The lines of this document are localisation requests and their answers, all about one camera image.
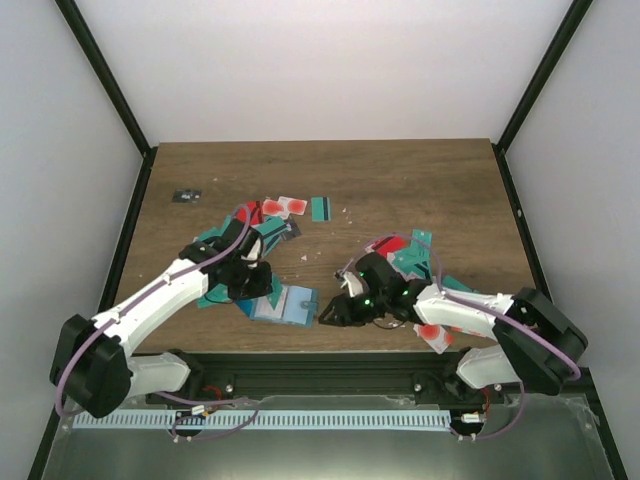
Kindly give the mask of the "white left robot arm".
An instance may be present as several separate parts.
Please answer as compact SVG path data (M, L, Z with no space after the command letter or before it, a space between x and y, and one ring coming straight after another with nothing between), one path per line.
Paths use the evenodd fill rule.
M196 402L205 381L185 355L135 352L170 317L217 287L231 301L270 294L272 271L263 250L263 234L233 218L221 234L186 245L156 279L120 304L90 319L68 319L50 371L58 415L68 415L67 399L95 418L140 395L171 393L181 403Z

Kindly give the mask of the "light blue card holder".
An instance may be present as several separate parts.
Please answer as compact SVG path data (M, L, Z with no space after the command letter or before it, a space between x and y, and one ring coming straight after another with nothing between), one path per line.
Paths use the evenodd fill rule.
M316 289L285 285L275 305L272 305L268 296L256 299L249 318L253 321L310 328L317 311Z

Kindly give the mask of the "teal VIP card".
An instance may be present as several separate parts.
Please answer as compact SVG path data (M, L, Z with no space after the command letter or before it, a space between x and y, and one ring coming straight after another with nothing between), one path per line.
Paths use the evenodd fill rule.
M279 292L274 291L266 296L266 304L271 310L277 311L284 305L286 294L287 292L285 289L282 289Z

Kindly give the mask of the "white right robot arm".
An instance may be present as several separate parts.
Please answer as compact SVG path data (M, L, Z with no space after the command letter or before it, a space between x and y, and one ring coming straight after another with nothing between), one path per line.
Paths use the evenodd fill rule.
M445 393L455 402L509 383L555 396L581 376L577 362L588 346L585 334L536 289L522 288L515 295L460 292L433 276L407 279L375 252L336 277L342 292L320 314L323 325L361 327L391 316L493 341L491 347L468 349L445 376Z

